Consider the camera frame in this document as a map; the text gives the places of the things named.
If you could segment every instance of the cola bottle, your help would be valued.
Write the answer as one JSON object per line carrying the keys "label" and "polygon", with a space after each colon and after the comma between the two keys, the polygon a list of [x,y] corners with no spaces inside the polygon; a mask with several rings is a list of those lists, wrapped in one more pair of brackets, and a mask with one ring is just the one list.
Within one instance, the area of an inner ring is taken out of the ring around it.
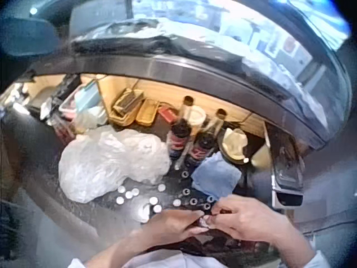
{"label": "cola bottle", "polygon": [[168,133],[167,144],[171,160],[177,160],[180,158],[190,138],[192,128],[189,124],[189,118],[193,104],[193,97],[186,96],[184,98],[184,102],[182,103],[180,112],[178,113],[178,118],[173,123],[171,130]]}
{"label": "cola bottle", "polygon": [[201,164],[215,146],[216,137],[226,116],[225,110],[218,109],[215,117],[197,134],[193,147],[185,157],[184,165],[189,173],[192,173]]}

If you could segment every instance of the bottle neck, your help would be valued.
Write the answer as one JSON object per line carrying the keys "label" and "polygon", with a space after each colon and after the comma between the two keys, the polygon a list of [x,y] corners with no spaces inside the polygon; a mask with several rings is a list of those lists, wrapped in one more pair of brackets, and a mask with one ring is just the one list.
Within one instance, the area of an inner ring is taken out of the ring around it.
{"label": "bottle neck", "polygon": [[205,132],[211,133],[214,137],[218,135],[219,130],[222,128],[224,120],[219,119],[217,116],[212,118],[212,120],[206,126]]}
{"label": "bottle neck", "polygon": [[189,121],[190,119],[190,114],[191,114],[191,108],[192,106],[187,106],[183,104],[180,108],[180,111],[178,113],[178,118],[177,120],[185,119],[186,121]]}

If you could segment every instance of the plastic bag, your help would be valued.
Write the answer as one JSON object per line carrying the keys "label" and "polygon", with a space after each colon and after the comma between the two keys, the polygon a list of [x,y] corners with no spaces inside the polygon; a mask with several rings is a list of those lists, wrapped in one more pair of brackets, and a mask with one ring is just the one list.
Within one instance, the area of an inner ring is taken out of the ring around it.
{"label": "plastic bag", "polygon": [[104,126],[67,145],[59,181],[69,199],[87,203],[116,190],[127,177],[156,184],[169,167],[167,148],[155,135]]}

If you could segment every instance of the black countertop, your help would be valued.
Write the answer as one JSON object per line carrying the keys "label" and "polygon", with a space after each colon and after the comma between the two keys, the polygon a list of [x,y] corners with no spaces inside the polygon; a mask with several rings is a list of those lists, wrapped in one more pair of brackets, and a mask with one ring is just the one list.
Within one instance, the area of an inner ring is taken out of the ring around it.
{"label": "black countertop", "polygon": [[[69,200],[59,186],[58,163],[63,144],[59,141],[53,129],[37,119],[10,110],[2,118],[2,134],[9,153],[16,178],[37,205],[57,224],[66,228],[75,237],[86,238],[96,243],[98,249],[115,242],[131,230],[142,224],[142,208],[148,204],[150,197],[156,196],[163,209],[172,208],[172,201],[182,193],[184,188],[191,189],[190,180],[181,180],[180,171],[173,168],[162,179],[166,190],[160,193],[157,185],[146,185],[131,179],[123,183],[127,190],[138,188],[140,194],[123,205],[116,203],[117,191],[95,198],[89,203],[81,204]],[[169,125],[160,117],[156,117],[153,127],[131,125],[131,128],[142,133],[154,133],[161,140],[166,139]],[[253,135],[248,135],[249,144],[255,144],[252,152],[257,150],[264,141]],[[247,176],[249,165],[242,166],[242,177]],[[237,186],[238,194],[253,194]],[[189,199],[196,197],[199,204],[206,203],[206,195],[191,189],[191,195],[181,198],[188,209],[201,209],[188,204]],[[183,243],[166,248],[181,249],[185,252],[216,257],[230,267],[255,266],[277,258],[265,243],[236,241],[222,232],[210,230],[199,239],[191,238]]]}

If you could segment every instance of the blue towel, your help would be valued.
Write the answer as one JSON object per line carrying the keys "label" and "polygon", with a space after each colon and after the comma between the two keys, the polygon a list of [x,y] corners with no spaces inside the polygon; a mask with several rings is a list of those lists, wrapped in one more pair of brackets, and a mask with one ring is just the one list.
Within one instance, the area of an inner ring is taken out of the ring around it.
{"label": "blue towel", "polygon": [[227,163],[221,152],[206,158],[192,174],[192,187],[216,200],[231,194],[237,185],[242,172]]}

